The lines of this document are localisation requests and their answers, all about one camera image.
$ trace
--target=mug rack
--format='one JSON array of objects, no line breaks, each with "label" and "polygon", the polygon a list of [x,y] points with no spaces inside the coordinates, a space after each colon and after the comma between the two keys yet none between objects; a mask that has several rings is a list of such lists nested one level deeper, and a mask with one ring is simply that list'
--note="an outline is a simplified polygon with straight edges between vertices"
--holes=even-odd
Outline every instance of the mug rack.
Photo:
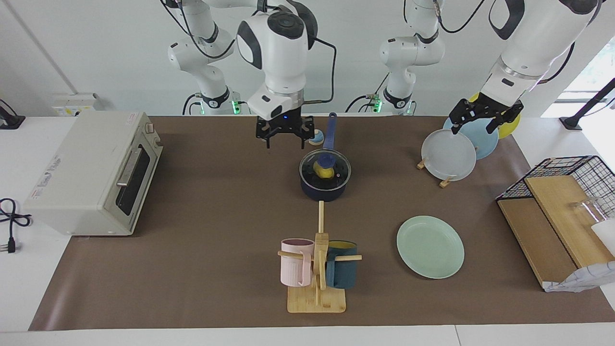
[{"label": "mug rack", "polygon": [[[325,263],[329,233],[325,232],[325,202],[318,202],[318,233],[312,256],[312,283],[306,287],[288,287],[287,310],[290,313],[341,313],[346,311],[346,290],[327,287]],[[278,251],[279,256],[303,258],[301,254]],[[362,260],[362,255],[338,256],[336,261]]]}]

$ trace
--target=dark blue mug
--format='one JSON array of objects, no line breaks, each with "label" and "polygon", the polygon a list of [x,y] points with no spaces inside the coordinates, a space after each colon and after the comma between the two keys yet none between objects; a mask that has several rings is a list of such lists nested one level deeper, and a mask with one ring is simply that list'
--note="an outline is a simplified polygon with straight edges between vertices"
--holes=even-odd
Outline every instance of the dark blue mug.
[{"label": "dark blue mug", "polygon": [[358,254],[357,245],[352,241],[329,241],[327,269],[325,271],[327,286],[342,289],[354,287],[357,281],[357,261],[349,260],[335,262],[335,257],[356,254]]}]

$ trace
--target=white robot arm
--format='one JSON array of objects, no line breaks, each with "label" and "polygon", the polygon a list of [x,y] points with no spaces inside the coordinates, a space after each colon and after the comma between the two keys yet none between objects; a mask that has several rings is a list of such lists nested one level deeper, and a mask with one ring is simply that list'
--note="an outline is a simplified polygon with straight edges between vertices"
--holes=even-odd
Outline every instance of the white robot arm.
[{"label": "white robot arm", "polygon": [[263,3],[262,12],[242,21],[237,30],[241,56],[265,74],[264,83],[247,102],[259,116],[256,137],[265,140],[269,148],[272,136],[293,133],[303,148],[305,140],[314,137],[313,118],[302,118],[301,106],[307,52],[318,35],[318,24],[314,14],[299,2]]},{"label": "white robot arm", "polygon": [[511,123],[523,104],[519,98],[548,72],[553,61],[577,39],[600,10],[601,0],[505,0],[509,18],[492,27],[507,45],[492,67],[478,99],[462,99],[449,114],[453,132],[477,118],[493,118],[492,133]]},{"label": "white robot arm", "polygon": [[416,75],[408,69],[433,65],[444,57],[433,0],[410,1],[405,17],[415,35],[389,39],[380,47],[380,59],[389,68],[387,85],[379,95],[382,111],[398,115],[408,109],[416,82]]},{"label": "white robot arm", "polygon": [[167,1],[167,5],[169,4],[171,4],[169,7],[175,4],[176,17],[179,18],[180,23],[184,23],[184,27],[190,29],[199,46],[199,48],[195,47],[190,37],[173,43],[167,49],[169,61],[175,68],[190,73],[196,79],[201,94],[201,106],[205,114],[237,113],[232,101],[238,99],[239,95],[233,93],[232,89],[226,85],[222,71],[209,65],[233,53],[232,36],[226,30],[220,29],[213,21],[209,5],[203,1],[173,0]]}]

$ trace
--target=wall socket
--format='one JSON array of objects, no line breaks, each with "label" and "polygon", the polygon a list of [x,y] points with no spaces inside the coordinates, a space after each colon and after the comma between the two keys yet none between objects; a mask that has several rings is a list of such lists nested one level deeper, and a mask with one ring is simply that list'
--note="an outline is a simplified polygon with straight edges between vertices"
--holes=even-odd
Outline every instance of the wall socket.
[{"label": "wall socket", "polygon": [[57,116],[78,116],[85,110],[103,110],[94,93],[54,94],[54,102],[51,105]]}]

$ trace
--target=oven window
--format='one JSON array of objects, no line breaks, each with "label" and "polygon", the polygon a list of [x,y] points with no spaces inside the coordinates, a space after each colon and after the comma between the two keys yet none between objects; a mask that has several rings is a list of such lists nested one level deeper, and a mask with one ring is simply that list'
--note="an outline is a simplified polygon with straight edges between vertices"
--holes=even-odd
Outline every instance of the oven window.
[{"label": "oven window", "polygon": [[116,198],[116,205],[126,215],[130,215],[132,207],[135,205],[141,184],[149,167],[150,158],[148,152],[143,148],[143,145],[139,144],[139,148],[141,148],[141,156],[135,165],[135,170],[132,172],[130,182],[127,186],[120,188]]}]

